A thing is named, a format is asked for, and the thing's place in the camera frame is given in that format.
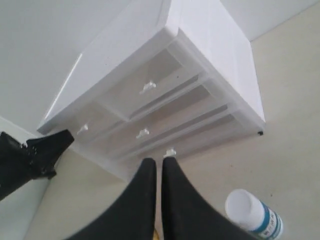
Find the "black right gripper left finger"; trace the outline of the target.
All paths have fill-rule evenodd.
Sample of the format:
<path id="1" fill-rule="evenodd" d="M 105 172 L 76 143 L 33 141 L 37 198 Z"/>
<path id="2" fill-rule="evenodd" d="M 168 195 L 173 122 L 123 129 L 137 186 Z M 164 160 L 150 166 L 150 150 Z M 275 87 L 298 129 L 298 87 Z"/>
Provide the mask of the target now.
<path id="1" fill-rule="evenodd" d="M 157 167 L 142 160 L 133 179 L 98 218 L 69 240 L 152 240 L 155 230 Z"/>

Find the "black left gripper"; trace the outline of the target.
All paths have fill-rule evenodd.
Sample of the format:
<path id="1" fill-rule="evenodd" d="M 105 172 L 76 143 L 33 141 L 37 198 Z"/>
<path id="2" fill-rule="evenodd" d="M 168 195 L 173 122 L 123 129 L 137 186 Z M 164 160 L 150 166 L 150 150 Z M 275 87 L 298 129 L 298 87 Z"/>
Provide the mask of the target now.
<path id="1" fill-rule="evenodd" d="M 26 144 L 2 131 L 0 133 L 0 199 L 31 180 L 52 179 L 55 165 L 61 155 L 75 141 L 67 129 L 40 138 L 31 138 Z"/>

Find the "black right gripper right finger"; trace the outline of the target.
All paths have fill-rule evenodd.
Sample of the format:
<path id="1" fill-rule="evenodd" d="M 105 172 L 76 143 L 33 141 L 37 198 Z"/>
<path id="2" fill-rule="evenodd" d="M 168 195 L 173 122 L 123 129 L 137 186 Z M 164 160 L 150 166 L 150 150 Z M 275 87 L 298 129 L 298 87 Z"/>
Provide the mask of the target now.
<path id="1" fill-rule="evenodd" d="M 162 163 L 161 217 L 166 240 L 256 240 L 216 211 L 190 183 L 178 161 Z"/>

